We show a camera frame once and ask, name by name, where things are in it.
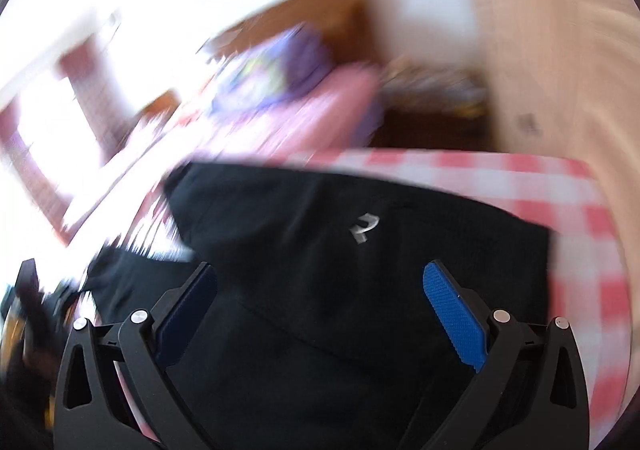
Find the black pants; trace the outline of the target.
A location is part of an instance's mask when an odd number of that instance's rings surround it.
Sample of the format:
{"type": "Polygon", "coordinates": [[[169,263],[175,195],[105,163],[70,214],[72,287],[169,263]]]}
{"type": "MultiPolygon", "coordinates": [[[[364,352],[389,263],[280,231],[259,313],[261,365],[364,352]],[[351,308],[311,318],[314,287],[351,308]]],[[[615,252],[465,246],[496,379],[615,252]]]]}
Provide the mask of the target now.
{"type": "Polygon", "coordinates": [[[192,163],[165,184],[193,262],[104,248],[86,287],[106,323],[208,262],[218,292],[169,377],[219,449],[417,449],[473,372],[423,291],[439,260],[491,308],[548,316],[547,228],[433,190],[192,163]]]}

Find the purple floral pillow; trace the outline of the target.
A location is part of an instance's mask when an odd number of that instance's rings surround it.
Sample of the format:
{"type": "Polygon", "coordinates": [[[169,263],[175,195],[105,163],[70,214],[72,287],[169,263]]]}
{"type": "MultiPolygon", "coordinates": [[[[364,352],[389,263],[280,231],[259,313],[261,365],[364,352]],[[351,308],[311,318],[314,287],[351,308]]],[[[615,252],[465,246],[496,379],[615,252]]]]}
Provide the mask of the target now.
{"type": "Polygon", "coordinates": [[[210,110],[241,113],[303,97],[333,70],[329,48],[308,24],[229,57],[213,80],[210,110]]]}

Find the beige wooden wardrobe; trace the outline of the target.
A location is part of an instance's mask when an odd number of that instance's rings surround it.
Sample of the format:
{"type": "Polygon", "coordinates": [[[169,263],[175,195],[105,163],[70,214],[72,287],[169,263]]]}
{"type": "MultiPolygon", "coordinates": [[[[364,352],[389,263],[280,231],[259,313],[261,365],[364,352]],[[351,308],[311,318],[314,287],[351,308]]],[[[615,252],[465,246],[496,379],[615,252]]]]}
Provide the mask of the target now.
{"type": "Polygon", "coordinates": [[[494,134],[589,165],[639,241],[639,10],[633,0],[472,0],[494,134]]]}

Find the dark red curtain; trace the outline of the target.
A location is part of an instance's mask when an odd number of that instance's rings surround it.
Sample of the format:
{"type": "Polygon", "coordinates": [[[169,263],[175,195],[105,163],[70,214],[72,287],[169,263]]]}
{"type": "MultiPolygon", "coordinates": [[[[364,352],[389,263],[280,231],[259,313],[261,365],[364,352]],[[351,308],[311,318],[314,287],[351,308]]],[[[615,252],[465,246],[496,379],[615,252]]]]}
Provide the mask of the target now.
{"type": "Polygon", "coordinates": [[[104,163],[119,152],[132,129],[132,113],[96,34],[58,57],[56,67],[72,86],[104,163]]]}
{"type": "Polygon", "coordinates": [[[68,245],[73,236],[63,227],[63,218],[70,200],[58,192],[40,170],[30,147],[18,130],[19,124],[20,106],[14,97],[1,110],[1,150],[9,158],[32,202],[38,206],[58,238],[68,245]]]}

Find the brown wooden headboard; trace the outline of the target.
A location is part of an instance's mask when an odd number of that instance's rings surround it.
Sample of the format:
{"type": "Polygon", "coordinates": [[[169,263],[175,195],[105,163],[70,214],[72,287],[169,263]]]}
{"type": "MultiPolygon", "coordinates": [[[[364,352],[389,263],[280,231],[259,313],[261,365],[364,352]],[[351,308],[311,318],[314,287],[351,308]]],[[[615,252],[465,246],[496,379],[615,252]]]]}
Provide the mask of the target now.
{"type": "Polygon", "coordinates": [[[204,48],[216,58],[239,54],[299,24],[320,34],[336,64],[384,61],[372,0],[280,0],[226,28],[204,48]]]}

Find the cluttered bedside table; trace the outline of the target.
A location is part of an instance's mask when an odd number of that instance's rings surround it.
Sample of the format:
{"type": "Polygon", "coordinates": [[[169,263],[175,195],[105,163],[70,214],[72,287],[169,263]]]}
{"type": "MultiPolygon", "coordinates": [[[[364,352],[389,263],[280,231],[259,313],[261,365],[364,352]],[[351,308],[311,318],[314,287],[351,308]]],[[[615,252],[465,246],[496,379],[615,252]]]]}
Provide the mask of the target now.
{"type": "Polygon", "coordinates": [[[462,66],[399,57],[386,64],[378,94],[389,109],[474,116],[485,112],[488,90],[462,66]]]}

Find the red white checkered sheet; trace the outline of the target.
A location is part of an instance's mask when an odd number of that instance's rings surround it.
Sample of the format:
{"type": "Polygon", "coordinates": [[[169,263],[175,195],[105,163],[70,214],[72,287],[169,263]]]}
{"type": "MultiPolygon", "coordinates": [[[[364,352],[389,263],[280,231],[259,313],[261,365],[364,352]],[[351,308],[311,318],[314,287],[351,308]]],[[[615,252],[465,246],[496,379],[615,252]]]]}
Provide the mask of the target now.
{"type": "MultiPolygon", "coordinates": [[[[158,206],[157,185],[181,161],[175,150],[117,155],[88,177],[63,218],[78,262],[120,239],[156,258],[186,250],[158,206]]],[[[398,149],[267,155],[291,167],[371,176],[454,192],[554,232],[550,306],[570,322],[589,395],[590,446],[604,441],[628,404],[631,306],[624,251],[608,202],[588,166],[548,156],[398,149]]]]}

